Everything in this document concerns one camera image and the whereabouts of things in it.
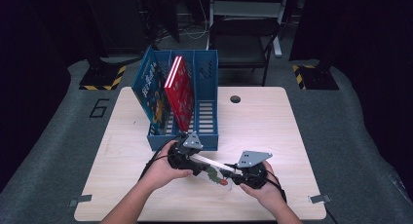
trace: book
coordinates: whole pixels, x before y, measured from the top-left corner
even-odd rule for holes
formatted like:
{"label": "book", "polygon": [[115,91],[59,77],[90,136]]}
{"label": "book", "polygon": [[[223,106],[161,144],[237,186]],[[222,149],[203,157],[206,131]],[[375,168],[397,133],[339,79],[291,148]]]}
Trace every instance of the book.
{"label": "book", "polygon": [[205,158],[199,154],[194,154],[190,157],[191,161],[195,163],[199,163],[203,165],[204,170],[200,172],[197,177],[202,178],[206,181],[209,181],[213,184],[222,186],[231,190],[233,185],[233,180],[228,177],[224,177],[222,174],[222,170],[228,170],[231,172],[235,172],[234,168],[230,168],[226,165],[220,164],[216,161],[211,159]]}
{"label": "book", "polygon": [[164,85],[165,92],[181,131],[188,131],[194,110],[194,91],[183,56],[176,56]]}
{"label": "book", "polygon": [[148,117],[154,134],[165,134],[170,105],[164,90],[165,76],[152,47],[148,47],[140,63],[131,89]]}

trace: table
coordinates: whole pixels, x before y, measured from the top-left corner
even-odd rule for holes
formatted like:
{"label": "table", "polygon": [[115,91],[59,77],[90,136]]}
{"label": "table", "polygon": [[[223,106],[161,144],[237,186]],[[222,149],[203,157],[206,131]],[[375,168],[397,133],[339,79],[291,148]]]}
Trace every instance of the table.
{"label": "table", "polygon": [[[241,102],[230,98],[237,95]],[[243,150],[271,152],[268,162],[302,220],[323,219],[319,195],[300,132],[283,88],[219,87],[218,151],[200,155],[220,163],[236,163]],[[149,120],[131,88],[121,89],[94,159],[75,219],[101,220],[130,190],[153,152],[146,138]],[[272,214],[239,186],[223,187],[190,176],[173,180],[149,198],[139,221],[252,221],[274,220]]]}

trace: metal bracket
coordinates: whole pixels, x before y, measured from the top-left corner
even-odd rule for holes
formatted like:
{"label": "metal bracket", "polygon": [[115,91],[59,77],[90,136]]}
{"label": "metal bracket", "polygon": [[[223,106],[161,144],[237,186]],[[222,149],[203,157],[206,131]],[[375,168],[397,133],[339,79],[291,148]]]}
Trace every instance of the metal bracket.
{"label": "metal bracket", "polygon": [[70,200],[70,202],[69,202],[69,204],[67,204],[67,206],[76,206],[78,203],[89,202],[91,200],[92,200],[92,195],[79,196],[75,199]]}
{"label": "metal bracket", "polygon": [[238,168],[251,168],[263,161],[273,157],[272,153],[261,153],[254,151],[243,151],[243,154],[238,161]]}
{"label": "metal bracket", "polygon": [[309,196],[309,201],[313,204],[316,204],[316,203],[323,203],[324,204],[324,203],[331,202],[332,199],[331,199],[330,195],[327,194],[327,195],[318,195],[318,196],[313,196],[313,197]]}
{"label": "metal bracket", "polygon": [[194,148],[199,150],[202,150],[204,147],[204,145],[201,144],[196,131],[193,131],[188,135],[185,142],[183,142],[183,146],[186,148]]}

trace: cable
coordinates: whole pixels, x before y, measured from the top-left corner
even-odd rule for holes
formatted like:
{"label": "cable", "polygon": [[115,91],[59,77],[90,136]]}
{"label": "cable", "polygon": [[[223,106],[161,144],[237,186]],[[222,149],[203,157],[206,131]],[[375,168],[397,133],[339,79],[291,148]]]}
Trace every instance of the cable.
{"label": "cable", "polygon": [[269,174],[271,174],[271,175],[273,175],[273,177],[277,180],[277,182],[280,184],[280,182],[279,182],[279,179],[273,174],[273,173],[271,173],[271,172],[269,172],[269,171],[267,171]]}
{"label": "cable", "polygon": [[327,209],[327,207],[325,208],[325,210],[327,211],[327,213],[331,217],[331,219],[333,219],[333,222],[338,224],[337,220],[334,218],[333,214],[331,214],[331,212]]}
{"label": "cable", "polygon": [[149,162],[146,164],[146,167],[143,169],[142,174],[140,175],[139,179],[140,180],[146,173],[146,171],[152,166],[152,164],[157,161],[158,159],[156,159],[156,157],[158,156],[158,154],[161,152],[161,150],[165,147],[165,145],[167,145],[169,142],[179,138],[179,137],[184,137],[186,136],[185,133],[179,134],[174,136],[173,138],[167,140],[163,145],[161,145],[161,147],[158,148],[158,150],[155,152],[154,156],[152,156],[151,160],[149,160]]}
{"label": "cable", "polygon": [[194,39],[194,40],[200,39],[201,37],[203,37],[203,36],[207,33],[207,15],[206,15],[206,12],[204,11],[203,3],[201,2],[201,0],[198,0],[198,1],[200,2],[201,10],[203,11],[203,14],[204,14],[204,20],[205,20],[205,29],[204,29],[204,32],[200,32],[200,33],[202,33],[201,36],[192,37],[191,34],[190,34],[187,30],[183,29],[183,31],[185,31],[186,34],[187,34],[190,38],[192,38],[192,39]]}
{"label": "cable", "polygon": [[152,163],[155,163],[155,161],[158,161],[158,160],[160,160],[160,159],[162,159],[162,158],[168,158],[168,157],[175,156],[175,155],[176,155],[176,154],[171,154],[171,155],[165,155],[165,156],[156,158]]}
{"label": "cable", "polygon": [[269,178],[262,178],[262,177],[260,177],[260,176],[258,176],[258,175],[255,175],[255,174],[250,174],[249,176],[252,176],[252,177],[255,177],[255,178],[258,178],[258,179],[264,179],[264,180],[266,180],[267,182],[269,182],[269,183],[271,183],[271,184],[273,184],[279,191],[280,191],[280,193],[282,194],[282,198],[284,199],[284,201],[286,202],[286,195],[285,195],[285,191],[282,189],[282,186],[280,185],[280,183],[279,183],[279,180],[276,178],[276,180],[277,180],[277,182],[279,183],[279,184],[277,184],[277,183],[275,183],[273,180],[271,180],[271,179],[269,179]]}

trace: hazard tape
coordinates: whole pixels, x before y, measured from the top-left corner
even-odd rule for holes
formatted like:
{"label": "hazard tape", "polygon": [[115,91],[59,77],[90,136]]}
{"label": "hazard tape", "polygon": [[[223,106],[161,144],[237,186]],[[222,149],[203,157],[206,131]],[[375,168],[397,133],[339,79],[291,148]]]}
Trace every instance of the hazard tape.
{"label": "hazard tape", "polygon": [[293,65],[292,70],[294,71],[295,78],[297,79],[298,86],[300,87],[300,90],[305,90],[306,86],[303,81],[303,77],[301,77],[300,74],[300,67],[306,67],[306,68],[315,68],[313,65]]}
{"label": "hazard tape", "polygon": [[90,91],[115,90],[118,87],[119,83],[121,83],[122,76],[124,75],[126,69],[127,69],[126,66],[123,66],[121,67],[121,69],[119,69],[115,80],[110,86],[80,86],[79,90],[90,90]]}

